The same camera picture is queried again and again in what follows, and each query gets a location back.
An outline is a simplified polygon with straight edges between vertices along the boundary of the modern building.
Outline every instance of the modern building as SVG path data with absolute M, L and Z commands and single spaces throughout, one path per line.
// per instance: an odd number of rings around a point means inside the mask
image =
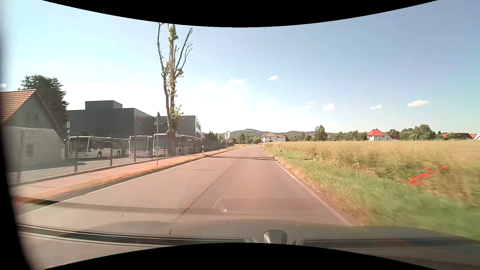
M 160 119 L 166 127 L 167 117 L 161 116 Z M 200 124 L 200 121 L 196 115 L 184 115 L 183 119 L 180 120 L 179 126 L 177 127 L 177 134 L 193 136 L 202 140 L 204 139 L 202 125 Z
M 70 136 L 90 135 L 128 139 L 156 133 L 156 117 L 114 100 L 85 101 L 85 110 L 68 110 Z
M 287 141 L 287 138 L 283 135 L 275 135 L 271 132 L 267 132 L 263 134 L 261 137 L 263 143 L 269 143 L 269 142 L 285 142 Z
M 392 140 L 392 138 L 388 134 L 383 133 L 378 129 L 372 129 L 370 132 L 368 132 L 367 138 L 369 141 L 391 141 Z
M 0 92 L 3 143 L 9 170 L 62 162 L 60 127 L 35 90 Z

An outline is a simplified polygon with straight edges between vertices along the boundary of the hill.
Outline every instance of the hill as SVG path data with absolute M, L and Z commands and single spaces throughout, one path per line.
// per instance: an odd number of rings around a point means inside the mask
M 247 128 L 247 129 L 244 129 L 244 130 L 233 131 L 230 136 L 237 137 L 240 133 L 248 135 L 249 137 L 255 137 L 255 136 L 260 137 L 263 134 L 267 133 L 267 131 L 259 131 L 259 130 L 256 130 L 256 129 Z M 287 135 L 288 137 L 291 137 L 291 136 L 300 136 L 302 131 L 291 130 L 291 131 L 288 131 L 288 132 L 272 132 L 272 133 L 277 134 L 277 135 Z M 315 131 L 304 131 L 304 133 L 305 133 L 306 136 L 307 135 L 310 135 L 310 136 L 315 135 Z

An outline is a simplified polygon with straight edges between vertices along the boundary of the bus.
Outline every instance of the bus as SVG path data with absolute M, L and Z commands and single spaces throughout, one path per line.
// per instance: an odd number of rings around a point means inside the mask
M 152 147 L 153 136 L 130 136 L 129 157 L 150 158 L 152 157 Z
M 165 133 L 155 134 L 153 138 L 153 156 L 157 154 L 165 157 L 168 154 L 168 146 L 165 145 Z M 202 139 L 175 134 L 175 152 L 177 155 L 185 155 L 202 152 Z
M 110 157 L 110 154 L 114 157 L 128 155 L 128 139 L 74 136 L 69 137 L 67 140 L 68 159 L 75 158 L 76 150 L 78 150 L 79 159 L 98 159 Z

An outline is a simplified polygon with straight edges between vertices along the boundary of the road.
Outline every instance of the road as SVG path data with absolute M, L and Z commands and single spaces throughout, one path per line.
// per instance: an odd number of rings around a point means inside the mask
M 136 162 L 143 161 L 143 160 L 150 160 L 151 158 L 137 158 Z M 133 163 L 134 158 L 114 158 L 112 160 L 112 165 L 121 165 L 121 164 L 128 164 Z M 21 173 L 20 181 L 34 181 L 36 179 L 41 179 L 44 177 L 54 177 L 54 176 L 62 176 L 66 174 L 70 174 L 75 172 L 75 160 L 66 160 L 61 165 L 57 165 L 55 168 L 45 168 L 45 169 L 38 169 L 38 170 L 30 170 L 24 171 Z M 92 169 L 99 169 L 104 167 L 110 166 L 110 159 L 93 159 L 93 160 L 79 160 L 78 161 L 78 172 L 88 171 Z M 9 173 L 9 177 L 11 179 L 15 179 L 16 172 Z
M 168 224 L 225 218 L 351 225 L 258 146 L 129 180 L 19 215 L 17 221 L 74 230 L 168 233 Z

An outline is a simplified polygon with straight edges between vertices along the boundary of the red brick sidewalk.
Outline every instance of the red brick sidewalk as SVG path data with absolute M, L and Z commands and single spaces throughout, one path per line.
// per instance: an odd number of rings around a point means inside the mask
M 41 200 L 51 199 L 73 191 L 89 188 L 110 181 L 149 172 L 156 169 L 168 167 L 174 164 L 184 163 L 191 160 L 201 159 L 206 156 L 219 154 L 231 149 L 209 151 L 205 154 L 199 153 L 187 156 L 177 156 L 168 159 L 136 163 L 116 168 L 105 169 L 96 172 L 86 172 L 66 176 L 62 178 L 46 180 L 39 183 L 24 184 L 11 187 L 11 193 L 15 204 L 33 203 Z

